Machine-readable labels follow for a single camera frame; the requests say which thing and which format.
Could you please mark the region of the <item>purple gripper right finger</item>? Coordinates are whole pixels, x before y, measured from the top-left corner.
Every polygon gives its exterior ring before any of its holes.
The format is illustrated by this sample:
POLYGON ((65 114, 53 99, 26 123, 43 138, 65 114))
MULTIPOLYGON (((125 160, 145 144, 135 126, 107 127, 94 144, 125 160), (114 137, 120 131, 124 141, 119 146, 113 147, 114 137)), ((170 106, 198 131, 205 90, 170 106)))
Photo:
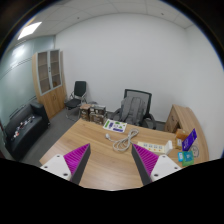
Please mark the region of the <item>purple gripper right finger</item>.
POLYGON ((132 145, 132 156, 143 185, 150 184, 181 170, 181 167, 167 155, 156 155, 136 144, 132 145))

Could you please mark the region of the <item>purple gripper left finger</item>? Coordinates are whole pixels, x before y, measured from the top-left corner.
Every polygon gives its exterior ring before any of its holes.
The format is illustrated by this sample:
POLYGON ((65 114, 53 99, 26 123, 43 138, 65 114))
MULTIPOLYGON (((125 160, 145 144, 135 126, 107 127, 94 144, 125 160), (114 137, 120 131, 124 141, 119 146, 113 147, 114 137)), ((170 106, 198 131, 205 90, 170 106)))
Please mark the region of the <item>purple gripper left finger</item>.
POLYGON ((65 180, 79 184, 90 154, 90 145, 86 144, 65 155, 56 154, 41 168, 65 180))

